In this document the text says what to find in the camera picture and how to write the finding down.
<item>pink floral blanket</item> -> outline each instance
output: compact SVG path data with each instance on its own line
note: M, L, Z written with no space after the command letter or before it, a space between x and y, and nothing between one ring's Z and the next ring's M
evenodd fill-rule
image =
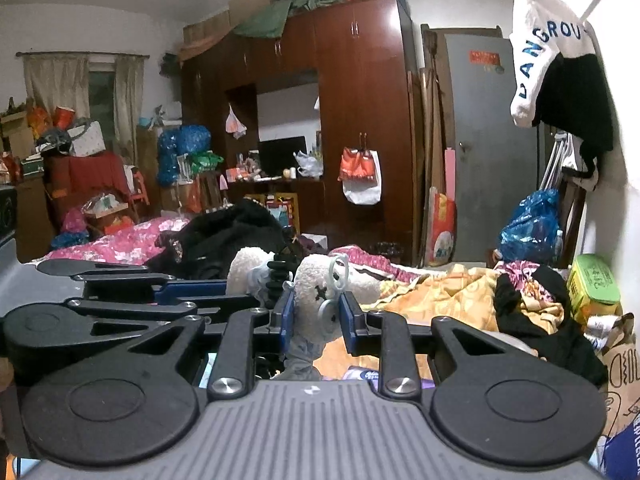
M162 231L179 231L189 223L188 218L154 218L114 235L103 236L95 242L58 249L43 258L70 258L108 264L142 265L162 252L156 238Z

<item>red bag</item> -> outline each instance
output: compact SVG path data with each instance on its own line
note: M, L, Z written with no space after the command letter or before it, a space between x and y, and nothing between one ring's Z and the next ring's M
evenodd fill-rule
M362 134L360 134L360 149L344 148L340 160L340 171L338 181L349 180L374 180L376 178L376 163L367 149L367 134L364 134L364 145Z
M429 211L427 213L427 264L437 267L450 262L453 256L456 227L456 203L438 189L429 190Z

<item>desk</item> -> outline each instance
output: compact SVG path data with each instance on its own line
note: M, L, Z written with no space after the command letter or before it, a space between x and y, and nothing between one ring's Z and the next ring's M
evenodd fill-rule
M326 235L324 219L324 182L314 178L268 180L266 182L229 182L229 200L236 202L248 194L276 192L297 193L300 230L303 233Z

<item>window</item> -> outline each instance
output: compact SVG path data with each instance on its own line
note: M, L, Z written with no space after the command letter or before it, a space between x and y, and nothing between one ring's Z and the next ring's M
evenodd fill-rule
M113 152L116 132L113 121L113 85L115 72L89 72L89 112L100 123L104 147Z

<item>wooden wardrobe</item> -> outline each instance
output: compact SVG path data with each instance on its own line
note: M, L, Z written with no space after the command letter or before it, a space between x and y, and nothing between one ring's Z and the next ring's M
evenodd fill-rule
M236 153L258 147L257 93L317 81L324 175L304 201L314 207L300 210L302 231L326 234L330 248L398 242L408 262L413 216L422 211L413 194L408 72L417 66L405 10L397 0L352 0L289 18L279 40L231 33L187 60L183 120L206 126L212 150L234 166ZM225 131L229 104L247 127L238 140ZM343 148L358 147L361 132L382 170L382 199L373 206L348 202L337 179Z

